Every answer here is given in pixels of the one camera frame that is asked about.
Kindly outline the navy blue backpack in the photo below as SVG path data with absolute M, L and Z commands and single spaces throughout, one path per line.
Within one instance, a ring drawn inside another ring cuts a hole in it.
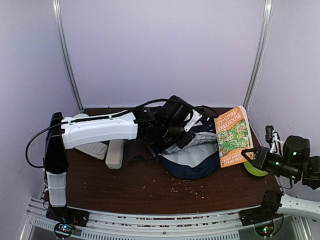
M 214 119 L 206 112 L 200 112 L 202 118 L 190 129 L 194 137 L 185 147 L 176 144 L 161 150 L 151 146 L 157 153 L 156 160 L 174 177 L 183 180 L 204 178 L 219 168 L 217 134 Z

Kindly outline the orange treehouse book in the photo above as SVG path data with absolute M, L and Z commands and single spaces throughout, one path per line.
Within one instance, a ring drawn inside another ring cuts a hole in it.
M 214 119 L 220 167 L 227 168 L 248 160 L 243 150 L 252 149 L 253 139 L 246 109 L 238 105 Z

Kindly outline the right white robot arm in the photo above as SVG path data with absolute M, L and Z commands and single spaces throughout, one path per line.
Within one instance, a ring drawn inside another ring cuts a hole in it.
M 320 187 L 320 157 L 311 157 L 310 151 L 310 141 L 307 138 L 290 135 L 284 142 L 282 155 L 270 152 L 267 147 L 245 149 L 241 155 L 259 170 L 288 178 L 294 183 L 301 181 L 302 185 L 316 190 Z M 239 217 L 241 224 L 248 226 L 270 221 L 281 214 L 319 219 L 320 201 L 267 190 L 260 206 L 241 210 Z

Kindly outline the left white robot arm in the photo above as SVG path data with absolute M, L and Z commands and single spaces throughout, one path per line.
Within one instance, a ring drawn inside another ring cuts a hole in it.
M 164 151 L 180 149 L 195 137 L 192 127 L 203 115 L 195 106 L 173 95 L 151 100 L 112 114 L 63 117 L 56 112 L 45 139 L 43 166 L 47 179 L 49 209 L 57 221 L 73 223 L 76 216 L 67 206 L 67 150 L 97 142 L 143 139 Z

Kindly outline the beige ribbed pencil case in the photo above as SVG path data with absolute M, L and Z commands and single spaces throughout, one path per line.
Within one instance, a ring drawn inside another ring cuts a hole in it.
M 106 157 L 108 150 L 108 146 L 102 142 L 83 144 L 74 148 L 98 160 L 103 160 Z

